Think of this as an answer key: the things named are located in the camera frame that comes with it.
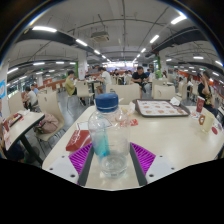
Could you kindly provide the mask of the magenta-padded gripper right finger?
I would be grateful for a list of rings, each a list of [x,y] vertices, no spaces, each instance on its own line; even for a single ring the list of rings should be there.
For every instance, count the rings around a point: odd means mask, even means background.
[[[130,144],[130,154],[140,186],[150,184],[177,171],[163,155],[155,155],[135,143]]]

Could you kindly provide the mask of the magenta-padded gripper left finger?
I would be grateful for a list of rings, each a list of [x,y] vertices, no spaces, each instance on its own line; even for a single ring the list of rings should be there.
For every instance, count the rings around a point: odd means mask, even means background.
[[[93,155],[92,144],[88,144],[69,156],[60,156],[47,168],[47,171],[77,185],[85,186]]]

